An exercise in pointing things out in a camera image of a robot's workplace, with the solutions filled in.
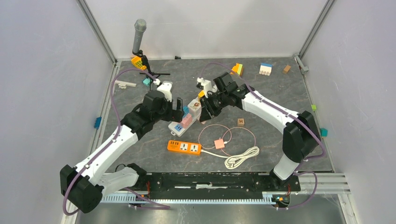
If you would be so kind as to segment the white cube socket adapter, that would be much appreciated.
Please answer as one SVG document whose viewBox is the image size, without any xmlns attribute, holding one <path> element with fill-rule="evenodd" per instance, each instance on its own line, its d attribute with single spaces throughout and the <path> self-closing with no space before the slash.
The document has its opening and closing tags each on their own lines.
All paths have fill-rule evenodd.
<svg viewBox="0 0 396 224">
<path fill-rule="evenodd" d="M 193 99 L 187 106 L 189 108 L 189 114 L 193 118 L 198 119 L 201 114 L 201 103 L 197 99 Z"/>
</svg>

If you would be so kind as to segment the yellow cube socket adapter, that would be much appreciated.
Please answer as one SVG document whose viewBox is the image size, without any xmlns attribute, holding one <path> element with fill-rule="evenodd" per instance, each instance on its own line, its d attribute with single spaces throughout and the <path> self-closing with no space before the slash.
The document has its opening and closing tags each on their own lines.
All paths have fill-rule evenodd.
<svg viewBox="0 0 396 224">
<path fill-rule="evenodd" d="M 198 94 L 198 97 L 199 98 L 202 98 L 202 97 L 204 97 L 205 96 L 205 92 L 202 90 L 199 94 Z"/>
</svg>

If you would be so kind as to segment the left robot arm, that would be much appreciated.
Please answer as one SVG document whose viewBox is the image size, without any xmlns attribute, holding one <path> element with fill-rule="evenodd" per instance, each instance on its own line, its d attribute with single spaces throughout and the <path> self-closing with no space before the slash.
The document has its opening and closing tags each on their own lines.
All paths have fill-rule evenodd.
<svg viewBox="0 0 396 224">
<path fill-rule="evenodd" d="M 75 166 L 65 165 L 60 170 L 61 194 L 64 197 L 64 214 L 71 216 L 66 209 L 67 201 L 78 211 L 89 213 L 98 206 L 105 190 L 104 173 L 115 160 L 129 147 L 137 143 L 153 129 L 160 120 L 180 122 L 183 118 L 183 100 L 177 98 L 176 109 L 172 108 L 170 93 L 153 90 L 144 95 L 138 104 L 123 119 L 118 121 L 114 133 L 91 155 Z"/>
</svg>

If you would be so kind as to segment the white multicolour power strip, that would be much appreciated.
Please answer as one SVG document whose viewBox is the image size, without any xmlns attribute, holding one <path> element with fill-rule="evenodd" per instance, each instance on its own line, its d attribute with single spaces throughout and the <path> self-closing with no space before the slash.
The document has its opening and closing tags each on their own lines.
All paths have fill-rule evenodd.
<svg viewBox="0 0 396 224">
<path fill-rule="evenodd" d="M 173 136 L 181 137 L 187 129 L 197 120 L 201 115 L 201 103 L 197 99 L 193 99 L 188 105 L 182 107 L 184 112 L 181 122 L 171 122 L 168 125 L 170 133 Z"/>
</svg>

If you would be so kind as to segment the orange power strip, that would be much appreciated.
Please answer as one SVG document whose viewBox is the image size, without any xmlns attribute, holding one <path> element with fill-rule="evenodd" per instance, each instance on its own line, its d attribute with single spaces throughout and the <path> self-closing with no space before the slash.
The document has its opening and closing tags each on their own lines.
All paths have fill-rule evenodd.
<svg viewBox="0 0 396 224">
<path fill-rule="evenodd" d="M 176 153 L 200 155 L 201 149 L 199 143 L 170 140 L 167 144 L 167 150 Z"/>
</svg>

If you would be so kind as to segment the small pink charger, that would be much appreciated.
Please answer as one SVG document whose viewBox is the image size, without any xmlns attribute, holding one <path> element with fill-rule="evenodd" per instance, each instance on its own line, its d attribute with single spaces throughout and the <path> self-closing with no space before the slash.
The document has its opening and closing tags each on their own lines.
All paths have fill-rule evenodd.
<svg viewBox="0 0 396 224">
<path fill-rule="evenodd" d="M 214 145 L 216 149 L 222 149 L 225 147 L 225 142 L 223 139 L 217 139 L 214 141 Z"/>
</svg>

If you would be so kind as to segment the large pink cube adapter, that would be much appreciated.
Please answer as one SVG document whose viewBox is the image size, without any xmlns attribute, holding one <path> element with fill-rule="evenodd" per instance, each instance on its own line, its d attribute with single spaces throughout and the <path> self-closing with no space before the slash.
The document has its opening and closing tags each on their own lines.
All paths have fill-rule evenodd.
<svg viewBox="0 0 396 224">
<path fill-rule="evenodd" d="M 192 123 L 192 115 L 188 113 L 186 116 L 183 117 L 180 125 L 182 128 L 187 129 L 189 125 Z"/>
</svg>

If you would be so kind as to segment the blue socket adapter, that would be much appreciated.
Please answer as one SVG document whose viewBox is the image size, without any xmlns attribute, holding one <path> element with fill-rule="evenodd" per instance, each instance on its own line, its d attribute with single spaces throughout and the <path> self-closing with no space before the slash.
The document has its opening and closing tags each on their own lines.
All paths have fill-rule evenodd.
<svg viewBox="0 0 396 224">
<path fill-rule="evenodd" d="M 184 112 L 184 116 L 186 116 L 189 113 L 189 107 L 188 106 L 183 106 L 183 112 Z"/>
</svg>

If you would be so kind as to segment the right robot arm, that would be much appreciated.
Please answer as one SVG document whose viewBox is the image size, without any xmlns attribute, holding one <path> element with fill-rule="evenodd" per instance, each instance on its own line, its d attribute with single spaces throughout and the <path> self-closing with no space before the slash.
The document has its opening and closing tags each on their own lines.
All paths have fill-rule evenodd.
<svg viewBox="0 0 396 224">
<path fill-rule="evenodd" d="M 284 189 L 290 177 L 304 159 L 321 143 L 313 115 L 298 113 L 266 99 L 247 83 L 238 85 L 230 73 L 213 81 L 197 78 L 197 87 L 204 91 L 200 99 L 202 111 L 199 120 L 217 117 L 227 106 L 238 107 L 270 123 L 283 135 L 283 155 L 270 172 L 270 185 Z"/>
</svg>

